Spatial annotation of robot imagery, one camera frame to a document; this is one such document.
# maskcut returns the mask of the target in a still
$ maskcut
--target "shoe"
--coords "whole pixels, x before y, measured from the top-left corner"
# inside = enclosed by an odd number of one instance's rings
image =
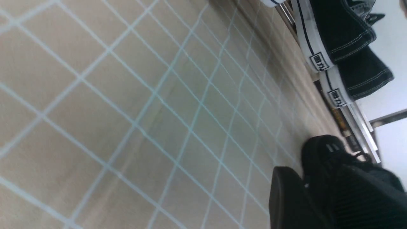
[[[347,0],[349,8],[363,20],[372,11],[375,2],[376,0]]]
[[[332,135],[309,139],[301,150],[305,187],[315,204],[324,209],[330,194],[329,184],[342,164],[361,163],[345,150],[343,142]]]
[[[366,161],[358,160],[357,157],[360,155],[363,155]],[[365,153],[358,153],[354,156],[347,153],[343,142],[332,135],[310,138],[302,147],[301,163],[305,187],[316,206],[323,211],[330,207],[329,198],[335,192],[333,184],[343,166],[356,167],[375,179],[404,192],[397,176],[373,164],[370,156]]]
[[[394,79],[390,69],[369,47],[319,73],[327,100],[335,108],[373,94]]]
[[[275,7],[280,5],[281,3],[285,2],[286,0],[260,0],[264,5],[267,7]]]
[[[366,16],[365,21],[368,23],[370,26],[374,25],[376,22],[380,21],[381,19],[386,16],[383,13],[370,13]]]
[[[347,0],[292,0],[302,52],[315,72],[332,68],[376,39]]]

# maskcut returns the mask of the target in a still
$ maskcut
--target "beige floor tile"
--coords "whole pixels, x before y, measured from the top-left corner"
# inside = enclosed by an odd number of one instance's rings
[[[231,76],[233,82],[239,87],[240,82],[244,76],[244,70],[240,69],[236,62],[232,60],[232,58],[226,53],[223,52],[222,59],[221,59],[223,67],[225,67],[226,71]]]
[[[250,25],[247,21],[236,15],[233,21],[233,26],[237,29],[240,35],[243,36],[243,39],[245,39],[247,43],[250,43],[252,31],[249,30]]]
[[[291,167],[293,164],[293,159],[287,155],[287,153],[281,148],[281,146],[277,146],[277,153],[276,153],[276,166],[288,166]]]
[[[229,54],[235,61],[236,64],[242,69],[246,69],[249,62],[246,60],[247,49],[238,46],[235,42],[228,41],[225,45],[226,53]]]
[[[234,10],[236,9],[236,2],[233,0],[217,1],[217,4],[225,11],[229,18],[233,17]]]
[[[100,164],[44,122],[0,161],[2,177],[66,217],[101,169]]]
[[[256,1],[240,1],[239,7],[243,8],[243,12],[250,19],[251,22],[254,22],[256,19],[259,2]]]
[[[239,97],[238,88],[233,82],[232,77],[222,65],[219,66],[218,71],[215,73],[215,76],[212,79],[212,84],[222,92],[232,106],[237,106]]]
[[[266,213],[263,212],[260,206],[248,195],[243,226],[245,228],[268,228],[268,220]]]
[[[201,108],[193,131],[202,141],[220,158],[226,133],[215,119],[203,108]]]
[[[218,62],[216,57],[196,37],[189,38],[185,51],[209,78]]]
[[[249,125],[255,130],[257,127],[258,116],[256,111],[249,105],[247,100],[240,94],[240,104],[238,112],[249,123]]]
[[[182,20],[191,28],[198,19],[199,11],[189,0],[167,0],[169,5],[180,15]]]
[[[252,155],[256,143],[256,134],[239,115],[234,117],[230,135],[247,155]]]
[[[114,167],[153,200],[158,201],[174,163],[135,129]]]
[[[84,84],[79,84],[49,117],[105,161],[131,126]]]
[[[153,88],[167,70],[167,66],[132,33],[123,39],[114,52]]]
[[[189,28],[173,13],[166,2],[159,1],[151,12],[168,29],[175,40],[182,44],[189,33]]]
[[[0,90],[0,147],[4,147],[35,118],[35,114]]]
[[[249,77],[245,77],[245,79],[243,80],[241,92],[250,103],[250,105],[254,108],[254,110],[259,111],[260,104],[263,101],[264,96],[252,83]]]
[[[280,116],[278,115],[278,105],[275,101],[266,101],[261,109],[260,118],[264,124],[276,135],[278,128],[281,125]]]
[[[184,53],[179,56],[174,71],[178,73],[194,95],[198,99],[202,99],[208,80]]]
[[[203,103],[223,128],[228,130],[234,109],[213,86],[209,86]]]
[[[240,220],[244,195],[245,191],[240,184],[227,170],[221,168],[214,197],[238,221]]]
[[[258,56],[254,54],[252,49],[249,51],[247,61],[250,63],[251,68],[258,76],[264,76],[265,64],[263,64]]]
[[[64,0],[62,2],[107,45],[113,43],[127,28],[102,1]]]
[[[170,64],[173,61],[179,46],[150,15],[137,24],[136,31],[165,62]]]
[[[171,72],[167,77],[160,95],[188,125],[191,125],[199,102],[174,73]]]
[[[57,6],[34,16],[24,25],[79,73],[104,51],[86,30]]]
[[[249,49],[249,42],[250,40],[246,40],[242,34],[238,31],[236,26],[230,27],[230,39],[228,41],[228,45],[234,45],[235,47],[238,47],[239,50],[246,55],[247,50]]]
[[[0,36],[0,80],[43,110],[75,77],[17,29]]]
[[[179,226],[177,226],[172,220],[170,220],[166,215],[163,213],[158,213],[157,217],[155,218],[155,221],[153,223],[152,229],[179,229]]]
[[[270,155],[274,158],[276,151],[277,151],[276,139],[270,133],[269,129],[267,129],[266,125],[264,125],[262,122],[260,122],[259,127],[258,127],[258,136],[259,136],[259,140],[264,144],[264,147],[267,149],[267,151],[270,153]]]
[[[228,36],[228,26],[230,25],[230,19],[224,12],[219,10],[215,4],[209,5],[209,7],[202,14],[202,20],[207,24],[209,29],[215,34],[218,41],[223,44]]]
[[[106,0],[128,24],[132,24],[144,11],[137,1]]]
[[[188,132],[186,126],[157,98],[140,120],[140,126],[172,157],[177,158]]]
[[[210,30],[204,25],[203,21],[199,22],[198,26],[194,30],[194,33],[210,48],[215,56],[219,56],[222,44],[220,44],[216,40],[216,37],[210,33]]]
[[[268,209],[269,207],[270,187],[271,183],[253,166],[250,174],[249,192],[264,209]]]
[[[264,77],[264,84],[269,89],[269,92],[272,93],[275,98],[278,98],[280,96],[280,88],[278,87],[278,85],[268,72]]]
[[[269,152],[262,144],[257,144],[256,153],[253,158],[254,163],[262,170],[262,172],[271,180],[275,163]]]
[[[1,7],[10,13],[13,17],[21,16],[24,13],[27,13],[32,8],[36,7],[37,5],[44,3],[46,0],[32,0],[32,1],[23,1],[23,2],[16,2],[14,0],[1,0],[0,5]]]
[[[295,90],[292,87],[292,85],[290,85],[290,83],[287,80],[282,81],[281,92],[287,99],[288,103],[292,105],[296,100],[297,94],[295,93]]]
[[[189,137],[180,165],[208,192],[212,191],[219,162],[193,135]]]
[[[243,185],[246,185],[247,177],[249,175],[250,160],[230,139],[226,146],[223,163]]]
[[[150,90],[111,55],[105,57],[86,80],[133,119],[151,96]]]
[[[8,22],[9,20],[7,18],[0,16],[0,25],[5,25]]]
[[[208,206],[209,196],[184,172],[177,170],[162,207],[186,228],[201,227]]]
[[[30,204],[12,191],[0,186],[0,224],[13,229],[61,229],[63,223]]]
[[[205,229],[238,229],[237,225],[216,203],[212,202]]]
[[[107,172],[76,223],[89,229],[147,227],[155,207],[111,172]]]

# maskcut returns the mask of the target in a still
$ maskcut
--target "shoe rack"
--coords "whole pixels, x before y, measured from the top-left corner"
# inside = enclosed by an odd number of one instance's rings
[[[277,12],[283,18],[283,21],[289,28],[290,32],[297,39],[295,28],[294,13],[290,0],[276,6]],[[364,152],[370,155],[374,163],[380,164],[377,144],[373,138],[374,129],[370,125],[363,111],[356,102],[341,108],[333,108],[325,98],[321,84],[316,74],[311,74],[325,105],[331,112],[342,135],[346,138],[350,148],[354,153]]]

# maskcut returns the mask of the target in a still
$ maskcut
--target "white grout line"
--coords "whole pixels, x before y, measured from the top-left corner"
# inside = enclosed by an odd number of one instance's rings
[[[249,48],[247,49],[247,53],[246,53],[246,59],[248,59],[249,58],[249,53],[250,53],[250,50],[251,50],[251,48],[252,48],[252,40],[253,40],[253,37],[254,37],[254,34],[255,34],[255,30],[256,30],[256,25],[257,25],[257,16],[258,16],[258,13],[260,12],[260,2],[261,1],[258,1],[258,3],[257,3],[257,12],[256,12],[256,16],[255,16],[255,18],[254,18],[254,28],[250,28],[251,30],[253,30],[252,32],[251,32],[251,36],[250,36],[250,41],[249,41]]]
[[[19,18],[15,19],[18,23],[23,23],[28,19],[34,17],[35,15],[45,11],[46,9],[50,8],[53,4],[55,4],[57,0],[48,0],[43,2],[34,8],[30,9],[28,12],[20,16]],[[0,27],[0,35],[9,31],[10,29],[15,27],[15,22],[8,22],[5,26]]]
[[[263,98],[262,105],[260,106],[259,112],[261,111],[261,108],[263,107],[264,101],[265,101],[265,98]],[[260,125],[260,119],[257,120],[257,126],[256,126],[257,130],[259,128],[259,125]],[[252,153],[252,158],[255,157],[255,153],[257,151],[257,147],[258,147],[258,143],[259,143],[258,139],[259,139],[259,137],[257,136],[256,144],[254,145],[254,149],[253,149],[253,153]],[[251,175],[252,175],[253,164],[254,164],[253,162],[250,163],[249,174],[248,174],[247,181],[246,181],[246,190],[249,190],[250,178],[251,178]],[[245,192],[245,196],[243,198],[243,207],[242,207],[242,212],[241,212],[241,216],[240,216],[240,224],[241,225],[243,225],[243,223],[244,223],[243,221],[244,221],[244,217],[245,217],[245,213],[246,213],[247,194],[248,194],[248,192]]]
[[[241,79],[240,84],[239,84],[239,89],[238,89],[239,93],[240,93],[240,90],[241,90],[241,87],[242,87],[242,84],[243,84],[243,80],[244,80],[244,77]],[[224,145],[223,145],[223,149],[222,149],[222,153],[221,153],[221,160],[220,160],[219,166],[218,166],[217,171],[216,171],[216,174],[215,174],[214,185],[213,185],[213,187],[212,187],[212,192],[211,192],[212,195],[215,194],[215,190],[216,190],[216,185],[217,185],[217,183],[218,183],[219,174],[220,174],[222,165],[224,164],[224,163],[223,163],[223,160],[224,160],[224,158],[225,158],[226,147],[227,147],[228,141],[229,141],[228,135],[230,135],[230,131],[231,131],[232,126],[233,126],[234,117],[235,117],[235,115],[236,115],[236,112],[237,112],[237,109],[239,108],[239,106],[240,106],[240,96],[239,96],[239,98],[238,98],[238,102],[237,102],[236,109],[234,110],[233,115],[232,115],[232,118],[230,119],[230,122],[229,122],[229,128],[228,128],[227,136],[226,136],[225,143],[224,143]],[[201,225],[201,229],[205,229],[205,224],[206,224],[206,221],[207,221],[207,219],[208,219],[208,215],[209,215],[209,210],[210,210],[211,204],[212,204],[212,201],[209,200],[208,207],[206,208],[205,216],[204,216],[204,219],[203,219],[203,222],[202,222],[202,225]]]
[[[71,228],[73,229],[82,229],[80,226],[71,224],[69,222],[69,219],[67,219],[65,216],[59,214],[57,211],[55,211],[53,208],[50,206],[47,206],[46,204],[42,203],[41,201],[38,201],[36,198],[34,198],[32,195],[29,193],[25,192],[15,184],[11,183],[10,181],[4,179],[3,177],[0,177],[0,184],[5,186],[7,189],[10,191],[14,192],[16,195],[19,197],[25,199],[27,202],[31,203],[32,205],[40,208],[41,210],[45,211],[46,213],[50,214],[54,218],[58,219],[59,221],[68,224]]]

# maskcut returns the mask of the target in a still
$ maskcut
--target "shoe label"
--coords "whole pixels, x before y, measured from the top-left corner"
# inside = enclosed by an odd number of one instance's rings
[[[329,65],[326,63],[324,56],[321,52],[310,56],[311,62],[314,64],[315,69],[322,72],[329,68]]]
[[[339,89],[335,89],[328,92],[328,95],[336,108],[340,108],[348,104],[342,97],[342,94],[339,91]]]

